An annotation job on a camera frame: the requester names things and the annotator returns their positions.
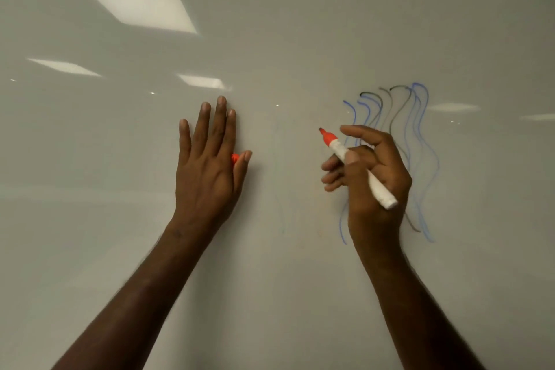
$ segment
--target dark skin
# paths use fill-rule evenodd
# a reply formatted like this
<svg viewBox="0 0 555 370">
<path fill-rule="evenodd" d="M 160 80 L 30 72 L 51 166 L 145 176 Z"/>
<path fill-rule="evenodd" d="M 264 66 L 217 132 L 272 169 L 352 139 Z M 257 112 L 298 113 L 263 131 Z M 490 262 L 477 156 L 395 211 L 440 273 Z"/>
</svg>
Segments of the dark skin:
<svg viewBox="0 0 555 370">
<path fill-rule="evenodd" d="M 241 194 L 251 151 L 232 165 L 236 113 L 218 98 L 212 128 L 210 105 L 201 107 L 191 139 L 179 123 L 176 208 L 162 236 L 127 283 L 54 365 L 54 370 L 139 370 L 200 256 L 229 218 Z M 322 168 L 326 190 L 349 188 L 349 230 L 376 289 L 393 342 L 406 370 L 483 369 L 412 272 L 399 244 L 399 227 L 411 178 L 390 135 L 364 126 L 342 126 L 361 137 L 346 165 L 332 156 Z M 385 211 L 373 198 L 367 168 L 399 200 Z"/>
<path fill-rule="evenodd" d="M 349 231 L 366 273 L 378 295 L 387 327 L 405 370 L 484 367 L 457 333 L 408 264 L 399 242 L 399 228 L 412 185 L 390 134 L 365 126 L 342 126 L 341 132 L 374 146 L 359 146 L 345 158 L 322 164 L 328 192 L 349 188 Z M 395 195 L 390 211 L 372 196 L 367 169 Z"/>
</svg>

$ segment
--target forearm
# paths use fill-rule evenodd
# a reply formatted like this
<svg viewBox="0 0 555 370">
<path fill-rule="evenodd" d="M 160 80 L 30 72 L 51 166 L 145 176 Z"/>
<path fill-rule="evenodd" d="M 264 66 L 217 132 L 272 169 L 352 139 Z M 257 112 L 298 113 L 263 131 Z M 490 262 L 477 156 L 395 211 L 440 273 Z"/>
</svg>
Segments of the forearm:
<svg viewBox="0 0 555 370">
<path fill-rule="evenodd" d="M 176 237 L 153 250 L 53 370 L 139 369 L 209 240 Z"/>
<path fill-rule="evenodd" d="M 406 370 L 483 369 L 399 246 L 358 242 L 356 248 Z"/>
</svg>

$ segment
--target orange marker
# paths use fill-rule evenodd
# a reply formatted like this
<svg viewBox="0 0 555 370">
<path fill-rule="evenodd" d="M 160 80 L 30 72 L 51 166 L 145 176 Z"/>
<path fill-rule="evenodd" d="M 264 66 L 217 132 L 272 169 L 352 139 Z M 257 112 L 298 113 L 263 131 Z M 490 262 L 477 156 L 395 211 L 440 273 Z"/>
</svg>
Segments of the orange marker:
<svg viewBox="0 0 555 370">
<path fill-rule="evenodd" d="M 326 132 L 324 129 L 319 128 L 320 133 L 323 136 L 323 142 L 330 147 L 330 149 L 337 155 L 337 158 L 342 163 L 345 163 L 345 154 L 348 153 L 348 149 L 341 143 L 337 136 Z M 368 183 L 370 185 L 370 190 L 372 194 L 376 198 L 376 200 L 383 206 L 385 209 L 389 210 L 395 205 L 397 205 L 397 199 L 393 196 L 393 194 L 384 186 L 384 184 L 378 180 L 376 176 L 374 176 L 370 170 L 368 170 Z"/>
</svg>

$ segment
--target blue wavy line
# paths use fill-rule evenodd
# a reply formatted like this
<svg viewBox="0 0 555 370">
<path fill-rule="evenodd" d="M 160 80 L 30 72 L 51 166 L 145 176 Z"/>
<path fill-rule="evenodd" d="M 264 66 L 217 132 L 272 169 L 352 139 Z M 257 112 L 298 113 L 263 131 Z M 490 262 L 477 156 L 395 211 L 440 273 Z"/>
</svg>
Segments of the blue wavy line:
<svg viewBox="0 0 555 370">
<path fill-rule="evenodd" d="M 426 93 L 426 102 L 424 104 L 424 107 L 422 109 L 422 114 L 420 115 L 420 120 L 418 121 L 418 125 L 417 125 L 417 136 L 420 138 L 420 140 L 422 141 L 422 143 L 424 145 L 426 145 L 426 147 L 430 150 L 430 152 L 433 154 L 434 159 L 436 160 L 436 169 L 434 171 L 434 174 L 432 175 L 432 178 L 430 178 L 430 180 L 428 181 L 428 184 L 424 187 L 424 189 L 422 190 L 422 192 L 420 193 L 420 198 L 419 198 L 419 206 L 421 205 L 422 201 L 424 200 L 426 193 L 428 191 L 428 189 L 430 188 L 430 186 L 432 185 L 432 183 L 434 182 L 434 180 L 436 179 L 437 175 L 440 172 L 440 157 L 437 155 L 436 151 L 434 151 L 434 149 L 430 146 L 430 144 L 428 142 L 426 142 L 426 140 L 424 139 L 424 137 L 422 136 L 422 132 L 420 130 L 420 125 L 422 123 L 422 118 L 424 117 L 424 113 L 426 112 L 426 107 L 428 106 L 428 100 L 430 99 L 430 93 L 428 92 L 428 88 L 426 88 L 425 85 L 422 85 L 418 82 L 413 82 L 412 83 L 412 89 L 413 91 L 415 91 L 416 93 L 416 88 L 415 87 L 420 87 L 424 90 L 424 92 Z M 429 241 L 433 241 L 433 239 L 430 236 L 429 230 L 428 230 L 428 226 L 426 224 L 426 220 L 424 219 L 422 213 L 420 212 L 420 215 L 422 216 L 422 229 L 426 230 L 423 231 L 424 235 L 426 236 L 427 240 Z"/>
<path fill-rule="evenodd" d="M 349 107 L 352 108 L 352 112 L 353 112 L 353 114 L 355 115 L 355 117 L 352 119 L 352 124 L 354 125 L 354 124 L 356 123 L 356 110 L 355 110 L 355 107 L 353 107 L 352 104 L 351 104 L 350 102 L 348 102 L 348 101 L 343 100 L 343 103 L 345 103 L 347 106 L 349 106 Z M 349 140 L 349 136 L 347 136 L 347 137 L 345 138 L 345 143 L 344 143 L 345 146 L 347 145 L 347 141 L 348 141 L 348 140 Z"/>
<path fill-rule="evenodd" d="M 343 103 L 345 103 L 347 106 L 352 108 L 352 112 L 354 113 L 355 117 L 352 120 L 352 124 L 354 125 L 356 123 L 356 109 L 355 107 L 352 106 L 352 104 L 348 101 L 343 100 Z M 347 141 L 349 140 L 349 136 L 347 136 L 345 138 L 345 142 L 344 145 L 347 146 Z M 349 199 L 347 199 L 347 201 L 345 202 L 345 204 L 343 205 L 343 210 L 341 211 L 341 213 L 339 214 L 339 235 L 341 236 L 341 240 L 343 240 L 343 244 L 347 245 L 347 242 L 345 241 L 345 238 L 343 237 L 343 226 L 341 225 L 341 221 L 343 220 L 343 215 L 345 214 L 345 210 L 347 209 L 347 206 L 349 205 Z"/>
<path fill-rule="evenodd" d="M 413 87 L 409 88 L 409 91 L 411 91 L 411 94 L 414 95 L 415 97 L 415 103 L 413 106 L 416 106 L 416 103 L 418 103 L 418 108 L 416 109 L 416 113 L 414 115 L 414 119 L 411 125 L 412 131 L 414 132 L 414 135 L 416 136 L 416 140 L 420 143 L 420 157 L 418 159 L 418 162 L 416 163 L 416 167 L 413 167 L 413 176 L 416 177 L 417 173 L 418 173 L 418 169 L 420 166 L 420 162 L 421 159 L 423 157 L 423 150 L 424 150 L 424 145 L 423 145 L 423 139 L 419 137 L 419 133 L 417 130 L 417 123 L 422 121 L 422 118 L 424 116 L 424 112 L 426 111 L 425 108 L 422 109 L 422 112 L 420 113 L 420 109 L 423 106 L 422 101 L 420 100 L 420 97 L 418 97 L 418 94 L 416 93 L 416 91 L 413 89 Z M 420 222 L 420 226 L 422 227 L 422 233 L 424 233 L 424 236 L 426 237 L 426 240 L 428 241 L 433 241 L 431 235 L 430 235 L 430 231 L 428 229 L 428 225 L 426 223 L 426 220 L 424 219 L 424 215 L 422 214 L 422 204 L 421 204 L 421 200 L 416 196 L 413 195 L 412 196 L 414 198 L 414 202 L 415 202 L 415 206 L 416 206 L 416 213 L 418 214 L 418 219 Z"/>
<path fill-rule="evenodd" d="M 378 126 L 378 123 L 380 122 L 380 117 L 381 117 L 381 111 L 384 107 L 384 105 L 380 102 L 378 102 L 378 100 L 372 98 L 372 97 L 368 97 L 365 94 L 360 94 L 361 98 L 365 98 L 366 100 L 370 100 L 372 101 L 374 104 L 376 104 L 378 106 L 378 115 L 376 115 L 376 117 L 374 117 L 374 119 L 370 122 L 369 126 L 372 127 L 372 123 L 374 123 L 374 121 L 376 122 L 374 128 L 376 128 Z"/>
<path fill-rule="evenodd" d="M 357 104 L 360 104 L 361 106 L 366 107 L 366 109 L 368 110 L 368 115 L 366 116 L 365 120 L 364 120 L 364 126 L 366 126 L 366 123 L 368 122 L 368 119 L 370 118 L 372 111 L 370 110 L 370 106 L 364 102 L 360 102 L 359 100 L 356 100 Z M 355 140 L 355 146 L 360 145 L 360 138 L 357 138 Z"/>
<path fill-rule="evenodd" d="M 412 88 L 409 87 L 405 87 L 406 90 L 408 90 L 411 93 L 411 96 L 413 94 Z M 414 107 L 416 106 L 416 98 L 414 103 L 412 104 L 411 107 L 411 111 L 408 113 L 407 116 L 407 121 L 405 123 L 405 129 L 403 131 L 403 139 L 405 140 L 405 146 L 407 147 L 407 170 L 410 171 L 411 170 L 411 148 L 408 144 L 407 141 L 407 126 L 408 126 L 408 122 L 411 120 L 411 116 L 412 116 L 412 111 L 414 110 Z"/>
</svg>

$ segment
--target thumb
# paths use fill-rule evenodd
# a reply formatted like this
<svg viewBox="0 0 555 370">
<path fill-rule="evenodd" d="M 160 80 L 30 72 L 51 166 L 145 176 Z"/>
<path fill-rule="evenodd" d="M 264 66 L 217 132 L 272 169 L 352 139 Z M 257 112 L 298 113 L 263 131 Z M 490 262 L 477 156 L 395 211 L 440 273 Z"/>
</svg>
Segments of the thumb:
<svg viewBox="0 0 555 370">
<path fill-rule="evenodd" d="M 245 151 L 233 166 L 233 190 L 237 195 L 241 194 L 243 190 L 243 182 L 245 181 L 246 171 L 249 168 L 249 160 L 252 156 L 252 151 Z"/>
<path fill-rule="evenodd" d="M 345 154 L 345 181 L 349 188 L 349 209 L 368 206 L 371 202 L 377 202 L 370 190 L 368 183 L 368 169 L 360 156 L 352 150 Z"/>
</svg>

